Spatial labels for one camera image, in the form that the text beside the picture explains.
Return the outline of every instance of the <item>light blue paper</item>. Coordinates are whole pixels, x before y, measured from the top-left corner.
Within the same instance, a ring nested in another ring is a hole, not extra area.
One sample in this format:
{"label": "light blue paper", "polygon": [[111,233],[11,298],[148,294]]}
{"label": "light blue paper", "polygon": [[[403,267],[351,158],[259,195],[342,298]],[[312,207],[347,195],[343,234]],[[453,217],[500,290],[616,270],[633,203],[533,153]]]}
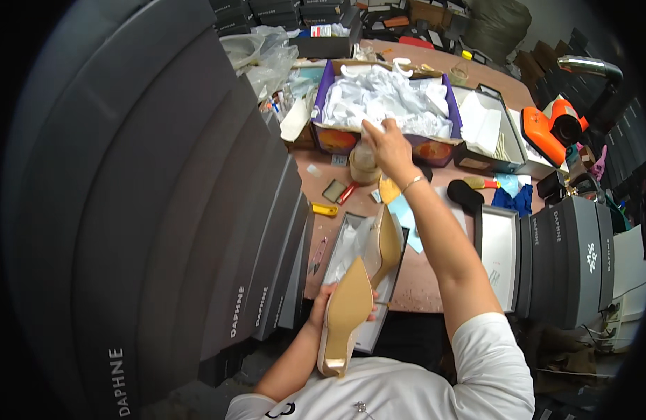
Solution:
{"label": "light blue paper", "polygon": [[391,204],[388,205],[388,210],[394,213],[400,221],[400,225],[409,229],[409,236],[407,236],[407,243],[414,248],[417,253],[423,251],[423,244],[418,236],[416,236],[416,221],[414,220],[414,213],[412,208],[407,203],[405,196],[400,194],[396,197]]}
{"label": "light blue paper", "polygon": [[514,197],[519,194],[519,179],[516,175],[510,173],[496,173],[496,181],[500,182],[500,187],[504,189],[507,194],[510,194],[510,197]]}

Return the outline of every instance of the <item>shoe sole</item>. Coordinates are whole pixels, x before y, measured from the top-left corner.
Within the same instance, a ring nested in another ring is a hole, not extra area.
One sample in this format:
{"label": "shoe sole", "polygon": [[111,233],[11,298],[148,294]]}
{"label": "shoe sole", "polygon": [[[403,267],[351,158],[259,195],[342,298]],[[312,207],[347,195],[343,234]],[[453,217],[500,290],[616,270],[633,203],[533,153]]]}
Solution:
{"label": "shoe sole", "polygon": [[367,272],[363,260],[357,257],[330,297],[326,312],[327,339],[322,374],[344,376],[351,334],[367,320],[373,305]]}
{"label": "shoe sole", "polygon": [[388,206],[384,206],[384,214],[381,216],[381,227],[379,231],[379,252],[381,254],[381,267],[370,280],[372,289],[377,290],[381,281],[389,271],[400,262],[400,239],[395,223],[391,217]]}

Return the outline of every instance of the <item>necklace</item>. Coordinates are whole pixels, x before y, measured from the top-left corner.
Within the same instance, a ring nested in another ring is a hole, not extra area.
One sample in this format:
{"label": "necklace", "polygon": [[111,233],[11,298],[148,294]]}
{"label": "necklace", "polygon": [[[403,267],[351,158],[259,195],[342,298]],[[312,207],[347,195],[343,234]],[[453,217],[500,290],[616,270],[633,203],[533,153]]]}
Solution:
{"label": "necklace", "polygon": [[356,402],[353,407],[356,407],[359,413],[365,413],[372,420],[376,420],[370,413],[367,412],[367,405],[363,401]]}

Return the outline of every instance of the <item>woman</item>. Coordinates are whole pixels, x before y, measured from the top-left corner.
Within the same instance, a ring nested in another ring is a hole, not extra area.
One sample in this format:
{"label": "woman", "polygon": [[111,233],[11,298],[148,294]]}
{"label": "woman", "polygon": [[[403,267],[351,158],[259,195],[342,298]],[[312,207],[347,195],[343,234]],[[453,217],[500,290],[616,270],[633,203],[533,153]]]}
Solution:
{"label": "woman", "polygon": [[475,248],[412,164],[395,120],[382,133],[368,121],[375,159],[403,190],[433,267],[458,384],[413,364],[352,359],[346,376],[312,378],[333,286],[322,286],[311,315],[253,394],[232,400],[227,419],[530,419],[533,381]]}

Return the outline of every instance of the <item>white t-shirt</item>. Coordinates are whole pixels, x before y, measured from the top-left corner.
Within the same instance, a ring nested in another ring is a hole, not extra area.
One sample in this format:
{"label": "white t-shirt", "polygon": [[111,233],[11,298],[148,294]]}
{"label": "white t-shirt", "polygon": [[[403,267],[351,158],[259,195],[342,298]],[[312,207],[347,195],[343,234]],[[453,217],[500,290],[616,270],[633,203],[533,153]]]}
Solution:
{"label": "white t-shirt", "polygon": [[370,419],[354,405],[382,419],[530,419],[533,380],[507,318],[477,315],[453,335],[458,384],[418,365],[383,357],[352,359],[346,376],[311,378],[276,403],[259,394],[230,402],[226,420]]}

